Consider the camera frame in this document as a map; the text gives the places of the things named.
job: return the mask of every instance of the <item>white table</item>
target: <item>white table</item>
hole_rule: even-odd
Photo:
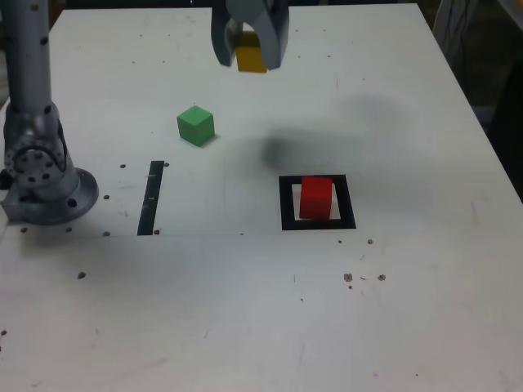
[[[3,231],[2,392],[521,389],[523,207],[417,6],[292,9],[267,75],[217,63],[207,9],[66,11],[51,62],[110,199]],[[357,229],[281,231],[278,176],[310,174],[346,175]]]

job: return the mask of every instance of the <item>gray metal arm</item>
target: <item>gray metal arm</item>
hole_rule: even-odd
[[[220,64],[228,67],[232,64],[244,23],[257,34],[266,67],[279,68],[287,48],[287,0],[215,0],[211,38]]]
[[[3,0],[2,16],[11,94],[4,163],[15,180],[2,206],[10,221],[70,221],[93,206],[98,187],[74,167],[51,101],[47,0]]]

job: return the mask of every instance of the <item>black tape strip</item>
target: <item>black tape strip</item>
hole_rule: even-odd
[[[156,207],[160,196],[160,185],[162,184],[163,161],[152,161],[150,163],[149,177],[145,187],[144,202],[141,206],[140,223],[138,223],[138,235],[152,235],[154,229],[154,218]]]

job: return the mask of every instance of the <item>yellow cube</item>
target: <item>yellow cube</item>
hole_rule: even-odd
[[[239,72],[256,72],[264,74],[267,67],[262,59],[260,40],[253,31],[244,31],[236,45],[236,61]]]

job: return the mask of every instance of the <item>green cube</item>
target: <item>green cube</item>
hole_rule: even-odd
[[[177,117],[180,137],[201,147],[214,137],[212,114],[198,106],[186,110]]]

